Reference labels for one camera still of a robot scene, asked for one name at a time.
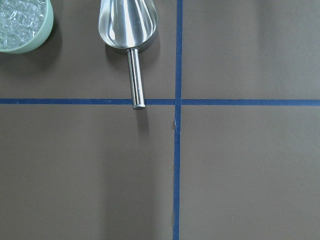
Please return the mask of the green bowl with ice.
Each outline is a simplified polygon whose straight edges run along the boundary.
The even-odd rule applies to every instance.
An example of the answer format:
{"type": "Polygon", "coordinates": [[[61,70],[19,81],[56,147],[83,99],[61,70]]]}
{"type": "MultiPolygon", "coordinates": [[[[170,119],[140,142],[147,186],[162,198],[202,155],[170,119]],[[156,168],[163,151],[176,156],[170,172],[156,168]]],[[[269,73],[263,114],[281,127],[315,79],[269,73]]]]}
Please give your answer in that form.
{"type": "Polygon", "coordinates": [[[40,47],[54,25],[49,0],[2,0],[0,2],[0,51],[23,54],[40,47]]]}

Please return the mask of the metal ice scoop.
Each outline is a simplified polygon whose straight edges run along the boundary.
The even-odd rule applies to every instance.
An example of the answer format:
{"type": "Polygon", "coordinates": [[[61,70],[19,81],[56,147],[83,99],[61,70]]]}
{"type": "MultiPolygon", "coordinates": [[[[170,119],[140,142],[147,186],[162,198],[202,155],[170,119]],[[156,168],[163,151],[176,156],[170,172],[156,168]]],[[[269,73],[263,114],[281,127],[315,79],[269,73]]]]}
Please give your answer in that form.
{"type": "Polygon", "coordinates": [[[132,108],[146,107],[139,53],[152,44],[158,15],[152,0],[102,0],[98,31],[104,43],[128,57],[132,108]]]}

